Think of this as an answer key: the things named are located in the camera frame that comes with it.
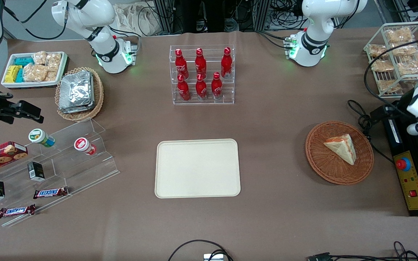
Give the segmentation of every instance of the red emergency stop button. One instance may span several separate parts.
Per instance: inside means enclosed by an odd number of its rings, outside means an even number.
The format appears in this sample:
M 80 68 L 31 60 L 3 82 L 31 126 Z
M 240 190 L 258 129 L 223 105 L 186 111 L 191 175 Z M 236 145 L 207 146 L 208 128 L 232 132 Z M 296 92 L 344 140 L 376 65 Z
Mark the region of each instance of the red emergency stop button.
M 402 170 L 402 171 L 408 171 L 411 169 L 411 162 L 409 161 L 408 158 L 406 157 L 402 157 L 401 159 L 398 159 L 396 162 L 396 168 L 398 170 Z

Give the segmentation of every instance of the snickers bar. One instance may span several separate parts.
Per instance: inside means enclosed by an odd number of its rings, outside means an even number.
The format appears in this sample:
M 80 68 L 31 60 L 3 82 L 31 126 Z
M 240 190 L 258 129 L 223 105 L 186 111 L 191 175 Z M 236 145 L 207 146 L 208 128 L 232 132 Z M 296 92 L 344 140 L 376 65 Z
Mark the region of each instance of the snickers bar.
M 8 216 L 13 215 L 23 215 L 23 214 L 30 214 L 33 215 L 35 213 L 35 204 L 23 207 L 23 208 L 1 208 L 0 210 L 0 218 L 7 218 Z
M 33 199 L 37 199 L 39 197 L 51 197 L 51 196 L 63 196 L 69 193 L 68 187 L 62 188 L 52 188 L 50 190 L 35 190 L 35 195 Z

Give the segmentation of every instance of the aluminum foil package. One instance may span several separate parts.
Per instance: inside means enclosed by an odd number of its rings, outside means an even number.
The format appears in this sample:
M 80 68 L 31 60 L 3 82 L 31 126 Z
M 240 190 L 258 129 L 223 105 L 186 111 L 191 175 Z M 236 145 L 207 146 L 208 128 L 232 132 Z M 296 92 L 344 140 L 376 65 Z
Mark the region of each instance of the aluminum foil package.
M 75 113 L 88 111 L 94 106 L 93 75 L 89 71 L 79 71 L 62 78 L 59 110 L 63 113 Z

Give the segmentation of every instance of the yogurt bottle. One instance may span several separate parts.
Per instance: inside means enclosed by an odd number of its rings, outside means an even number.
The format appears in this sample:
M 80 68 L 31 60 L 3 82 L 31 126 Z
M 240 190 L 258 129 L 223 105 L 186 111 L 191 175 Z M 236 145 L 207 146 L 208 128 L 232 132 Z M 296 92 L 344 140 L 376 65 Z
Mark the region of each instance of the yogurt bottle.
M 96 152 L 96 146 L 90 144 L 86 138 L 78 138 L 73 143 L 76 150 L 84 152 L 86 155 L 93 155 Z
M 39 143 L 47 148 L 54 145 L 56 140 L 51 137 L 51 135 L 47 134 L 42 129 L 34 129 L 28 134 L 28 139 L 31 142 Z

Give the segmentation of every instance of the wicker basket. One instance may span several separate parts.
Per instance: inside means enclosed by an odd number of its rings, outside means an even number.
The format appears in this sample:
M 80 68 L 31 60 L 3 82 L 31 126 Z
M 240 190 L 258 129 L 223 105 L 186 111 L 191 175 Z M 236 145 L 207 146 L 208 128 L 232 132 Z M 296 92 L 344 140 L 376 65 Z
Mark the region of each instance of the wicker basket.
M 66 120 L 78 122 L 86 118 L 93 118 L 96 116 L 96 114 L 98 114 L 101 107 L 103 106 L 103 101 L 104 101 L 103 83 L 101 82 L 101 79 L 99 78 L 98 74 L 93 69 L 80 67 L 80 68 L 75 68 L 71 71 L 68 71 L 65 74 L 67 75 L 67 74 L 78 73 L 79 71 L 82 71 L 82 70 L 89 71 L 93 75 L 94 100 L 95 100 L 96 105 L 91 111 L 80 111 L 80 112 L 75 112 L 75 113 L 70 113 L 70 114 L 63 113 L 58 109 L 58 114 Z M 58 107 L 59 107 L 60 85 L 61 83 L 59 82 L 58 86 L 56 87 L 56 96 L 54 97 L 54 100 Z
M 345 162 L 323 143 L 328 138 L 349 134 L 356 150 L 354 165 Z M 353 185 L 363 181 L 373 167 L 373 150 L 367 138 L 354 126 L 340 122 L 323 122 L 309 132 L 306 155 L 312 168 L 325 180 L 338 185 Z

